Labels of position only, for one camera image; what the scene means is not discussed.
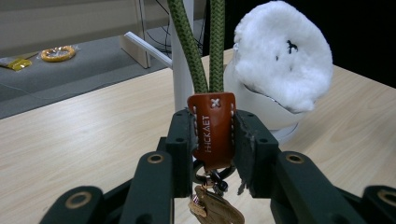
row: keychain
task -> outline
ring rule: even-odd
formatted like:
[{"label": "keychain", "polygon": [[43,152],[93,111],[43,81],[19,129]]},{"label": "keychain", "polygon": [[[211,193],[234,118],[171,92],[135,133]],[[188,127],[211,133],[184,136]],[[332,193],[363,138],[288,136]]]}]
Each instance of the keychain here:
[{"label": "keychain", "polygon": [[[196,163],[205,169],[205,176],[198,178],[201,186],[195,188],[189,208],[201,223],[244,223],[243,215],[222,197],[228,188],[223,179],[234,170],[233,116],[236,112],[233,93],[223,89],[224,0],[210,1],[209,86],[183,0],[168,0],[168,6],[195,91],[188,99],[196,136],[192,152],[196,159],[194,171]],[[225,169],[226,175],[218,169]]]}]

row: orange object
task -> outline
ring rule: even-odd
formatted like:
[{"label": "orange object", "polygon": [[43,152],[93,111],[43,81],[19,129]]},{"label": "orange object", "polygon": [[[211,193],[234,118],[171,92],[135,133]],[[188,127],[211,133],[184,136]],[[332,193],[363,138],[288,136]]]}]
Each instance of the orange object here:
[{"label": "orange object", "polygon": [[231,92],[194,94],[188,99],[195,116],[197,148],[193,156],[204,163],[206,171],[230,167],[235,153],[233,115],[235,97]]},{"label": "orange object", "polygon": [[64,46],[41,51],[41,59],[48,63],[57,63],[69,60],[75,54],[76,51],[71,46]]}]

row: snack package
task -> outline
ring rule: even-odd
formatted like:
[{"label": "snack package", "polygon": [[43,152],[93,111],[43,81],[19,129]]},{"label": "snack package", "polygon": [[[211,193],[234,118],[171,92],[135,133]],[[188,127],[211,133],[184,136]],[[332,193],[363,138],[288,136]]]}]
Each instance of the snack package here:
[{"label": "snack package", "polygon": [[5,67],[5,68],[10,68],[14,71],[20,71],[21,69],[32,64],[32,62],[27,59],[32,57],[35,54],[37,54],[37,52],[26,53],[26,54],[14,56],[14,57],[1,58],[0,66]]},{"label": "snack package", "polygon": [[76,55],[78,50],[75,46],[63,46],[53,49],[45,49],[40,53],[40,57],[43,61],[48,63],[58,63],[69,60]]}]

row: screw hole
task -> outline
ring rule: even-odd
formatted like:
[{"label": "screw hole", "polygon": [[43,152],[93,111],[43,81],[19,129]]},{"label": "screw hole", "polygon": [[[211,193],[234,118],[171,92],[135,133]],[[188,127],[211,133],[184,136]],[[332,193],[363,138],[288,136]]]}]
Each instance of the screw hole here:
[{"label": "screw hole", "polygon": [[68,209],[76,209],[84,206],[91,200],[92,195],[88,191],[77,192],[70,196],[65,206]]},{"label": "screw hole", "polygon": [[396,192],[381,189],[377,195],[383,202],[396,207]]},{"label": "screw hole", "polygon": [[163,156],[160,154],[154,154],[148,157],[149,163],[160,163],[163,161]]},{"label": "screw hole", "polygon": [[288,161],[290,161],[290,162],[293,162],[293,163],[298,163],[298,164],[301,164],[301,163],[304,162],[304,159],[303,159],[303,158],[301,158],[300,156],[295,155],[295,154],[289,154],[289,155],[287,155],[287,156],[286,156],[286,160],[288,160]]}]

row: gray floor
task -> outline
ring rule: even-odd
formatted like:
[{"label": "gray floor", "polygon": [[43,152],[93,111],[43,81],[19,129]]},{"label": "gray floor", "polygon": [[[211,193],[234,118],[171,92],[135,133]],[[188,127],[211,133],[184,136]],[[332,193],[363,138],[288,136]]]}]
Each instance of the gray floor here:
[{"label": "gray floor", "polygon": [[[202,25],[203,21],[194,23],[197,40],[202,39]],[[151,45],[170,50],[166,27],[148,33]],[[34,56],[30,58],[33,64],[18,72],[0,67],[0,119],[165,68],[151,58],[151,67],[144,69],[120,48],[116,36],[75,47],[76,56],[62,63],[46,63]]]}]

